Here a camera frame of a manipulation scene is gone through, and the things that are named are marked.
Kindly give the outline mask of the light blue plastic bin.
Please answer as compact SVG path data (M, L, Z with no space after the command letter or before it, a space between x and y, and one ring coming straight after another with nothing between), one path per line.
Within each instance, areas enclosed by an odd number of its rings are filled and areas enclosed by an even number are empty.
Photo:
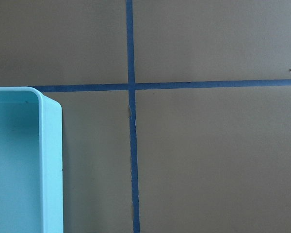
M0 87L0 233L61 233L62 108L32 87Z

